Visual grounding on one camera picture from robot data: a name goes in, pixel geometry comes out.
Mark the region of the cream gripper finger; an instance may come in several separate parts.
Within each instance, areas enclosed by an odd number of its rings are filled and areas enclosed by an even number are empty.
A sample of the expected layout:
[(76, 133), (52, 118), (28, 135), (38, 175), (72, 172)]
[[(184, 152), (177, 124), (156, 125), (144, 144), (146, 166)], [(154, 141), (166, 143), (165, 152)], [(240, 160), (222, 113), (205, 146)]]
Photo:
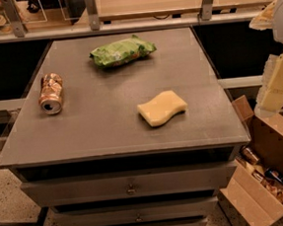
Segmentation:
[(268, 4), (261, 12), (255, 16), (249, 23), (249, 27), (254, 30), (267, 30), (272, 29), (273, 22), (273, 11), (275, 8), (276, 1), (273, 0), (272, 3)]
[(283, 53), (270, 55), (262, 74), (262, 86), (257, 93), (254, 113), (267, 117), (283, 108)]

